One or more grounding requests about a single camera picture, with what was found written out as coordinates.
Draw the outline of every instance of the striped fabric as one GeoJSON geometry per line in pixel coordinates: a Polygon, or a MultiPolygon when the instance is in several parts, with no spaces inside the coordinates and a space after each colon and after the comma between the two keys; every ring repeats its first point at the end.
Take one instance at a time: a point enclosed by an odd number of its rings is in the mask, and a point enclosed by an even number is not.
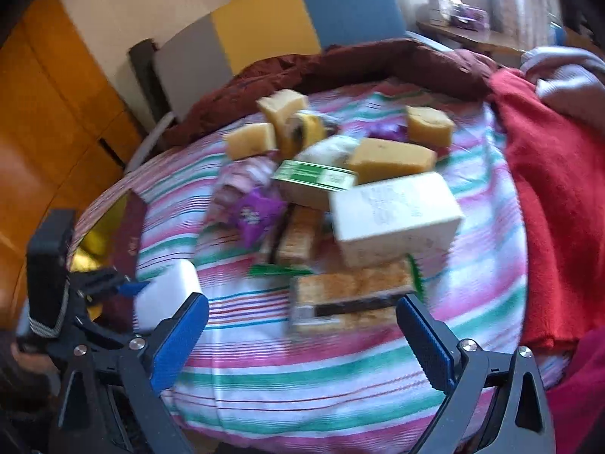
{"type": "MultiPolygon", "coordinates": [[[[372,123],[400,124],[406,104],[444,109],[459,125],[437,169],[466,219],[449,253],[415,255],[427,303],[458,337],[513,351],[526,298],[526,242],[502,155],[505,137],[491,111],[391,80],[312,97],[313,108],[340,119],[350,135],[372,123]]],[[[227,162],[222,135],[258,120],[253,115],[152,159],[102,195],[77,234],[131,187],[149,203],[138,277],[155,277],[176,258],[194,262],[211,314],[177,384],[164,393],[182,425],[273,452],[404,452],[444,397],[431,389],[399,330],[289,338],[287,281],[246,277],[253,254],[240,248],[237,234],[203,225],[213,182],[227,162]]],[[[318,268],[329,268],[336,254],[331,237],[320,253],[318,268]]],[[[565,359],[541,361],[548,383],[558,380],[565,359]]],[[[468,434],[479,427],[489,394],[468,434]]]]}

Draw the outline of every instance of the metal bolt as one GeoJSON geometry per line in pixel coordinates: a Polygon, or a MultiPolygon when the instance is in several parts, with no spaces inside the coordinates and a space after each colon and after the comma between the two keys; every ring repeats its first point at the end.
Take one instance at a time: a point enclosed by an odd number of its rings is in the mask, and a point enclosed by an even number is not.
{"type": "Polygon", "coordinates": [[[145,346],[145,340],[143,338],[133,338],[128,343],[128,348],[131,350],[140,350],[145,346]]]}
{"type": "Polygon", "coordinates": [[[464,351],[477,351],[477,348],[479,347],[476,341],[468,338],[463,339],[460,342],[460,346],[464,351]]]}
{"type": "Polygon", "coordinates": [[[532,358],[534,356],[534,353],[526,346],[520,346],[519,355],[521,355],[523,358],[532,358]]]}
{"type": "Polygon", "coordinates": [[[88,351],[88,347],[86,345],[78,345],[74,348],[75,356],[83,356],[88,351]]]}

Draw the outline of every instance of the desk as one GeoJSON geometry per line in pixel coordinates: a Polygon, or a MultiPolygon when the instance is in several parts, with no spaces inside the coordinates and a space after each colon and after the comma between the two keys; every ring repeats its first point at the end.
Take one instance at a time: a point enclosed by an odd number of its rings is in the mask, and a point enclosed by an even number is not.
{"type": "Polygon", "coordinates": [[[469,31],[458,27],[440,27],[428,22],[416,22],[416,25],[427,37],[446,37],[464,48],[487,56],[495,52],[516,56],[525,53],[515,38],[494,31],[469,31]]]}

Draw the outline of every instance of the padded panel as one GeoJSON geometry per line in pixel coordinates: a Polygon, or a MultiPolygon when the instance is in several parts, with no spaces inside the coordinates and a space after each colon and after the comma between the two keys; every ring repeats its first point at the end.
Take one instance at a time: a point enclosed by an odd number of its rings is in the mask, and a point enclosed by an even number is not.
{"type": "Polygon", "coordinates": [[[304,0],[322,49],[405,37],[397,0],[304,0]]]}
{"type": "Polygon", "coordinates": [[[321,50],[303,0],[233,0],[212,18],[234,75],[258,60],[321,50]]]}
{"type": "Polygon", "coordinates": [[[203,95],[219,89],[233,76],[210,15],[164,44],[155,53],[154,68],[179,121],[203,95]]]}

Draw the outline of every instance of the wooden cabinet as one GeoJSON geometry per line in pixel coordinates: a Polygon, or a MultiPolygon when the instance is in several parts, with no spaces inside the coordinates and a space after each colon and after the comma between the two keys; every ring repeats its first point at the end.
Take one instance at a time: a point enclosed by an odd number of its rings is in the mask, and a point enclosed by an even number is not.
{"type": "Polygon", "coordinates": [[[0,48],[0,327],[26,293],[26,244],[52,207],[82,211],[122,177],[136,123],[60,0],[35,0],[0,48]]]}

